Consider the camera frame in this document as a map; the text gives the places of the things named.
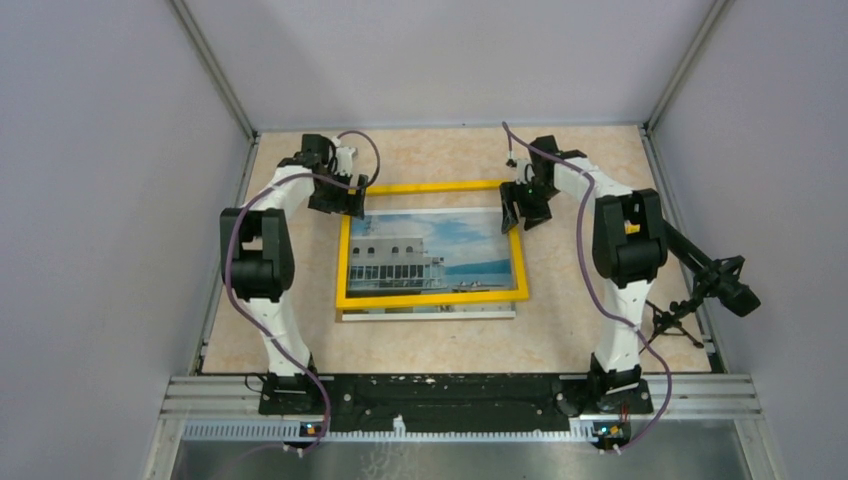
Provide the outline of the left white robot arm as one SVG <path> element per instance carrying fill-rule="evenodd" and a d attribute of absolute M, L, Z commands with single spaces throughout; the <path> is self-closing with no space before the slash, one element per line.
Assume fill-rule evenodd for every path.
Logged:
<path fill-rule="evenodd" d="M 317 415 L 330 406 L 295 318 L 291 288 L 296 262 L 289 220 L 301 206 L 363 218 L 372 181 L 354 174 L 357 154 L 340 137 L 305 134 L 299 150 L 279 162 L 262 189 L 219 216 L 225 293 L 258 329 L 267 349 L 262 414 Z"/>

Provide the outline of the building and sky photo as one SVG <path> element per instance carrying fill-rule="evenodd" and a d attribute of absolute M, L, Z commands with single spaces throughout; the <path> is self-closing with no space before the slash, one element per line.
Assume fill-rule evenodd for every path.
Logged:
<path fill-rule="evenodd" d="M 507 234 L 494 207 L 376 210 L 351 220 L 353 297 L 513 289 Z M 351 320 L 512 318 L 515 302 L 341 310 Z"/>

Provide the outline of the yellow picture frame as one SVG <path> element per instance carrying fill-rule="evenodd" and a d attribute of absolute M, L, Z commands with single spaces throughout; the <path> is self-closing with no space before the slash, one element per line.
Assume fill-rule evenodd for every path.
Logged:
<path fill-rule="evenodd" d="M 498 180 L 477 180 L 464 182 L 441 182 L 431 184 L 397 184 L 370 187 L 368 196 L 396 196 L 396 195 L 435 195 L 447 193 L 467 193 L 477 191 L 496 190 L 499 186 Z M 516 287 L 508 290 L 498 291 L 474 291 L 468 293 L 435 293 L 418 295 L 386 295 L 370 297 L 353 297 L 349 292 L 353 291 L 352 285 L 355 280 L 350 278 L 353 267 L 353 247 L 351 230 L 351 219 L 344 217 L 342 220 L 342 231 L 339 240 L 339 263 L 336 279 L 336 307 L 339 310 L 365 309 L 365 308 L 398 308 L 416 307 L 445 304 L 467 304 L 467 303 L 499 303 L 499 302 L 521 302 L 529 299 L 529 287 L 526 275 L 526 267 L 521 250 L 520 235 L 513 230 L 507 234 L 510 247 L 510 265 L 513 268 Z"/>

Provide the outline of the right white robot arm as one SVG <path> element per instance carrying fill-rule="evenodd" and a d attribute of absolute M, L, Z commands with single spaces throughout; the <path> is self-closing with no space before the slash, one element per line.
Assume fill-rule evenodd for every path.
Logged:
<path fill-rule="evenodd" d="M 579 228 L 587 214 L 593 216 L 591 238 L 576 234 L 581 275 L 603 318 L 584 397 L 594 409 L 612 412 L 641 397 L 643 311 L 668 259 L 661 201 L 653 189 L 636 190 L 613 179 L 582 151 L 560 150 L 551 135 L 527 149 L 526 158 L 507 155 L 515 178 L 499 187 L 501 230 L 531 230 L 549 221 L 549 202 L 559 193 L 578 201 Z"/>

